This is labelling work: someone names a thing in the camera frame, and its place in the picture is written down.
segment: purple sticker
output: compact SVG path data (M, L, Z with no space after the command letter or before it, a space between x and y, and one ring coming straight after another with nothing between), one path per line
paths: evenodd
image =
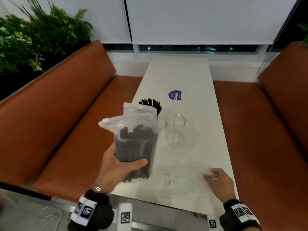
M182 92L177 91L177 90L171 91L171 92L169 92L168 96L171 100L181 100L182 99Z

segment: floor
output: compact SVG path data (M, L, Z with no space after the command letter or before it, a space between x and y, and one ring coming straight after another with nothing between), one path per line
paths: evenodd
M142 201L114 196L113 202L131 202L133 221L152 224L178 231L208 231L205 219L193 213L162 207ZM1 231L64 231L67 230L70 212L57 209L52 202L26 195L0 190Z

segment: plastic bag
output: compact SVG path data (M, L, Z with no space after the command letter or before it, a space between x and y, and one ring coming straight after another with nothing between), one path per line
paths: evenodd
M136 178L148 179L152 174L158 138L156 108L124 103L123 116L105 118L99 126L114 133L115 155L120 161L148 160L146 166L128 174L124 182Z

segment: table top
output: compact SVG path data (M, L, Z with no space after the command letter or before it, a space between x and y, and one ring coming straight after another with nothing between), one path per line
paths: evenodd
M148 98L162 106L153 174L148 180L120 183L112 194L201 214L223 214L221 202L202 178L210 168L220 167L234 179L207 59L153 57L132 103ZM186 118L185 145L180 149L171 149L165 140L165 118L171 113Z

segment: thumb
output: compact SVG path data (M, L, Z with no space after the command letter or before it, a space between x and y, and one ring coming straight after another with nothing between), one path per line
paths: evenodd
M139 160L133 161L131 163L128 163L127 169L128 169L129 172L131 172L133 170L137 170L137 169L140 169L141 167L146 166L147 163L148 163L147 159L145 159L145 158L139 159Z
M212 181L211 176L210 176L210 175L207 175L206 173L203 174L202 176L203 176L204 180L205 180L208 184L210 184L210 182Z

